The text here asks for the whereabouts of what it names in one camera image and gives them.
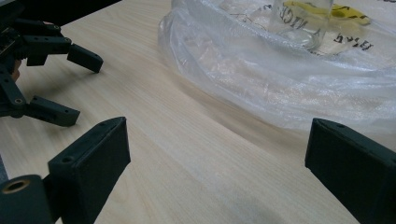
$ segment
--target dark background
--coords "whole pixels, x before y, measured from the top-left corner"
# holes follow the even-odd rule
[[[18,0],[25,6],[20,18],[63,26],[120,0]]]

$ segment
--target wooden table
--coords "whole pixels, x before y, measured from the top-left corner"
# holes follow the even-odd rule
[[[97,223],[358,223],[304,167],[307,133],[253,118],[190,84],[163,60],[157,29],[170,1],[123,0],[63,27],[105,61],[99,74],[49,56],[17,84],[81,111],[62,128],[1,118],[10,178],[48,174],[47,162],[95,124],[127,118],[132,163]],[[392,149],[394,137],[370,136]]]

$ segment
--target light wood grain surface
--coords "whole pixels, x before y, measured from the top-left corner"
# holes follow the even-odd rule
[[[49,56],[21,68],[27,100],[81,111],[75,126],[0,118],[9,177],[47,162],[95,124],[127,118],[132,163],[96,223],[358,223],[304,167],[307,133],[278,129],[181,77],[157,46],[170,0],[123,0],[63,27],[105,61],[99,74]],[[391,135],[370,136],[394,149]]]

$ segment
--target clear plastic bag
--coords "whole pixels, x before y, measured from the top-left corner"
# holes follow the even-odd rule
[[[333,20],[308,52],[266,31],[270,0],[174,0],[159,46],[196,86],[275,126],[309,130],[322,118],[396,133],[396,4],[364,1],[371,24]]]

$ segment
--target plastic bag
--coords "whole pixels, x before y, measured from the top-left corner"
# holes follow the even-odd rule
[[[174,0],[159,45],[183,77],[275,126],[307,131],[322,118],[396,133],[396,4],[364,1],[371,24],[332,20],[308,52],[266,31],[270,0]]]

